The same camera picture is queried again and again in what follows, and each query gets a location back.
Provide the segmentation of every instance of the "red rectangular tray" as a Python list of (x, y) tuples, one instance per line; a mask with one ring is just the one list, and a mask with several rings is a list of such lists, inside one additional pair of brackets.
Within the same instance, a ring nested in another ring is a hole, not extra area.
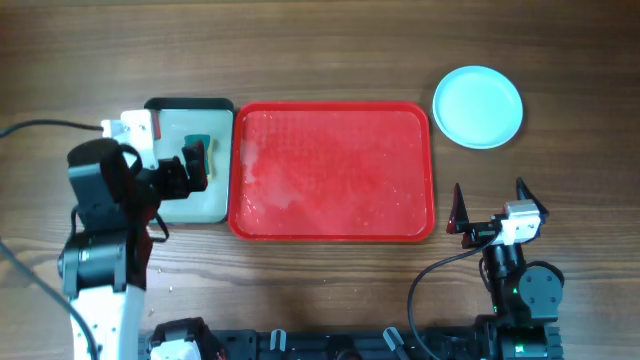
[(415, 242), (435, 204), (411, 103), (253, 103), (235, 122), (229, 224), (247, 240)]

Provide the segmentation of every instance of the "light blue plate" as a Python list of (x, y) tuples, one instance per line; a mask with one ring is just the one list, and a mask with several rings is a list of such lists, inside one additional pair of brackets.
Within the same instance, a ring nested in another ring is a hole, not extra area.
[(509, 141), (518, 132), (523, 113), (516, 87), (484, 66), (450, 72), (433, 97), (433, 116), (440, 130), (472, 149), (490, 149)]

